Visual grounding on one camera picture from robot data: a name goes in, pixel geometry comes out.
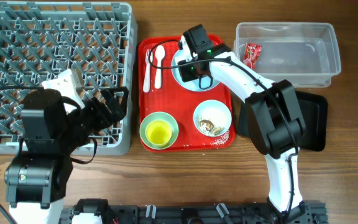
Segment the black rectangular waste tray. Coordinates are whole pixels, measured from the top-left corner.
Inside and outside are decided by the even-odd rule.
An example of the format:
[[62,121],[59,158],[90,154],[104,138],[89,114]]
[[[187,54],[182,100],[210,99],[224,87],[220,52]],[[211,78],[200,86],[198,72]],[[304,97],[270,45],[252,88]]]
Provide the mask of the black rectangular waste tray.
[[306,134],[299,145],[302,149],[322,151],[326,145],[328,101],[325,97],[296,91],[306,124]]

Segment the clear plastic waste bin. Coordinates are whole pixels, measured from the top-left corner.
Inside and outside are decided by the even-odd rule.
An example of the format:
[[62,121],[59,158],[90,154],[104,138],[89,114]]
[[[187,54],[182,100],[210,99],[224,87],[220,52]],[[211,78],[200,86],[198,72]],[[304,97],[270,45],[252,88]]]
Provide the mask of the clear plastic waste bin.
[[244,59],[246,45],[261,45],[254,71],[298,88],[324,88],[342,71],[339,46],[330,23],[241,22],[233,51]]

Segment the white plastic spoon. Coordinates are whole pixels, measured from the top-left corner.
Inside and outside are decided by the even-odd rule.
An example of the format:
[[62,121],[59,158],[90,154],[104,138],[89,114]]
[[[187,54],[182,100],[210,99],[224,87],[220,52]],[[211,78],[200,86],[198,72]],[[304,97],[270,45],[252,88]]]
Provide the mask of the white plastic spoon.
[[155,56],[157,59],[158,69],[156,69],[156,73],[155,73],[154,87],[156,89],[161,89],[161,87],[162,87],[162,69],[160,69],[160,67],[162,66],[162,61],[165,58],[165,49],[162,45],[159,45],[156,48]]

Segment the white plastic fork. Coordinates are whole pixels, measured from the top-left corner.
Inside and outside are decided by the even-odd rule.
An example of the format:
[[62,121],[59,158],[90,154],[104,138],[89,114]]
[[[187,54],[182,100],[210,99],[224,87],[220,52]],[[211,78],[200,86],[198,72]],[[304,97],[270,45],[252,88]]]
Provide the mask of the white plastic fork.
[[148,93],[150,91],[150,64],[152,63],[152,51],[150,49],[147,49],[146,55],[145,55],[145,75],[144,75],[144,82],[142,90],[144,93]]

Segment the brown food scraps with rice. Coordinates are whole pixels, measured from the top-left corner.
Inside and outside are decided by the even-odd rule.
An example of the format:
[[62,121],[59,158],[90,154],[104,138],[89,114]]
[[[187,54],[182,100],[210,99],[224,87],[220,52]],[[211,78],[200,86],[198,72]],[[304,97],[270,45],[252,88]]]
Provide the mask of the brown food scraps with rice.
[[213,123],[211,118],[204,119],[200,114],[196,119],[196,127],[199,132],[210,137],[219,136],[225,130],[225,127]]

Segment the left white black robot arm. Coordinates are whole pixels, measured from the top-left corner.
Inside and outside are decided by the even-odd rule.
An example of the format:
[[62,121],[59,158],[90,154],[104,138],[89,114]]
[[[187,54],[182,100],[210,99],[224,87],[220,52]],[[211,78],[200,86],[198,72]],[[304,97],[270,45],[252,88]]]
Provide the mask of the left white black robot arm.
[[80,146],[98,145],[94,133],[125,118],[129,90],[101,90],[104,102],[93,97],[81,108],[58,90],[40,89],[23,100],[25,135],[4,174],[9,213],[16,223],[58,223],[63,210],[71,157]]

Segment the yellow plastic cup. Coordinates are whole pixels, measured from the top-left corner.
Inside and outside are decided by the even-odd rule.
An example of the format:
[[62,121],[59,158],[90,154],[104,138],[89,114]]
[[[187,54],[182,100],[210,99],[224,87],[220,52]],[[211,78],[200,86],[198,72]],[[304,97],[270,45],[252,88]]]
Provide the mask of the yellow plastic cup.
[[153,120],[147,125],[145,135],[153,145],[165,146],[172,137],[172,128],[164,120]]

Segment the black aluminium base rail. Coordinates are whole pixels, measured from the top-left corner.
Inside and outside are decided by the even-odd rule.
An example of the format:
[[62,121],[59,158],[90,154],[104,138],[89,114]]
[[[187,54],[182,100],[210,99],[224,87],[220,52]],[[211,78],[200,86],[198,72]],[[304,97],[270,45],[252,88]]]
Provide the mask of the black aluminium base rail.
[[97,223],[280,223],[279,214],[268,203],[209,206],[156,207],[111,205],[106,199],[81,199],[65,208],[59,223],[78,223],[87,214]]

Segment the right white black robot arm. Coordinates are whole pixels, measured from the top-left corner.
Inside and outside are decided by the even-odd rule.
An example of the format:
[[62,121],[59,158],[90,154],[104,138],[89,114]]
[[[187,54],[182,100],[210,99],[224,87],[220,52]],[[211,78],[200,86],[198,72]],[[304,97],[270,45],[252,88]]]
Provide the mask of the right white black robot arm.
[[265,157],[270,182],[268,202],[280,218],[292,216],[303,202],[297,160],[306,131],[295,89],[288,80],[274,82],[244,65],[226,45],[203,42],[178,44],[174,57],[182,80],[209,76],[235,93],[245,104],[249,137]]

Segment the red plastic serving tray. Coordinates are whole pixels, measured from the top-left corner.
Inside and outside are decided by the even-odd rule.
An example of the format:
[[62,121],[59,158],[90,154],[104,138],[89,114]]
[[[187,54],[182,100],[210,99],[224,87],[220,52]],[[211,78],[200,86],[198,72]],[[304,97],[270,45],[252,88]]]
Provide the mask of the red plastic serving tray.
[[161,89],[154,88],[155,68],[151,69],[150,84],[148,93],[142,90],[145,75],[145,55],[147,49],[164,40],[178,40],[175,37],[151,37],[143,40],[138,48],[138,71],[139,71],[139,116],[140,120],[151,113],[162,111],[172,115],[178,123],[179,134],[172,146],[160,150],[160,152],[179,152],[197,149],[219,149],[231,145],[235,138],[234,125],[229,128],[230,137],[226,144],[213,146],[211,143],[217,137],[207,137],[201,134],[193,122],[195,108],[205,100],[218,100],[224,103],[229,109],[232,108],[231,93],[228,87],[218,84],[207,91],[191,91],[182,87],[174,78],[171,70],[162,73]]

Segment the light green bowl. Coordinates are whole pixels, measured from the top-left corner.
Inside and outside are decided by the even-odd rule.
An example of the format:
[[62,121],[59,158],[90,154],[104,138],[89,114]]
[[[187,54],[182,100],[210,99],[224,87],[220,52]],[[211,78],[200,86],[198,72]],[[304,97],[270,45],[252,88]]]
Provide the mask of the light green bowl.
[[[168,144],[166,144],[165,146],[153,145],[146,138],[145,129],[146,129],[147,125],[153,120],[164,120],[164,121],[168,122],[172,128],[172,137],[169,140]],[[172,146],[173,143],[177,140],[178,134],[179,134],[178,123],[176,122],[175,118],[172,115],[170,115],[166,112],[161,112],[161,111],[154,112],[154,113],[149,114],[148,116],[146,116],[143,119],[143,121],[140,124],[139,134],[140,134],[140,138],[141,138],[142,142],[147,147],[154,149],[154,150],[163,150],[163,149],[166,149],[166,148]]]

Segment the small light blue bowl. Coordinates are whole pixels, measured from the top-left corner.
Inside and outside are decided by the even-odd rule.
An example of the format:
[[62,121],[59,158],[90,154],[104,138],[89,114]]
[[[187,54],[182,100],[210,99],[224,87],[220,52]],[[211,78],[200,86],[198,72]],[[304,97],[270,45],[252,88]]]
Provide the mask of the small light blue bowl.
[[225,127],[225,130],[223,131],[222,134],[228,131],[229,128],[231,127],[231,123],[232,123],[231,111],[224,103],[218,100],[203,101],[195,108],[193,113],[193,122],[195,124],[195,127],[196,127],[196,119],[199,114],[204,119],[211,118],[213,123],[217,124],[218,126]]

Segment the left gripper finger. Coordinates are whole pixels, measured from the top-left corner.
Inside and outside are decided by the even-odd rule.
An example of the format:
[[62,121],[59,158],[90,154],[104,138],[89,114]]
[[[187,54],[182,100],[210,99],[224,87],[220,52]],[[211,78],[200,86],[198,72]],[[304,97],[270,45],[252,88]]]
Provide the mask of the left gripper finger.
[[101,90],[106,105],[111,112],[112,122],[118,122],[124,118],[124,100],[119,102],[115,97],[115,93],[124,92],[123,88],[108,88]]
[[[122,93],[121,100],[115,97],[116,93]],[[129,90],[126,86],[112,89],[112,106],[113,116],[115,120],[122,120],[127,114],[127,99],[129,96]]]

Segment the red snack wrapper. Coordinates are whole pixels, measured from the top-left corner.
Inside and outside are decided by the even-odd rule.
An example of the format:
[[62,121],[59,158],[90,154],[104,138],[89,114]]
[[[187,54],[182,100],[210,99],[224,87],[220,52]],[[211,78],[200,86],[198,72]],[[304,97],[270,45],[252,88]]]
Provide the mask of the red snack wrapper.
[[254,69],[257,59],[262,51],[262,46],[255,43],[246,43],[243,63],[249,68]]

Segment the spilled rice on tray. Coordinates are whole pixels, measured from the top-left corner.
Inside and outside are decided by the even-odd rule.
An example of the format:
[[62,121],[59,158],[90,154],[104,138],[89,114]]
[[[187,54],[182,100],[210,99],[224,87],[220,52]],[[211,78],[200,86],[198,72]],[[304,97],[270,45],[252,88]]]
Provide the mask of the spilled rice on tray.
[[230,133],[229,131],[226,131],[224,134],[218,136],[211,144],[213,146],[222,146],[228,142],[229,137]]

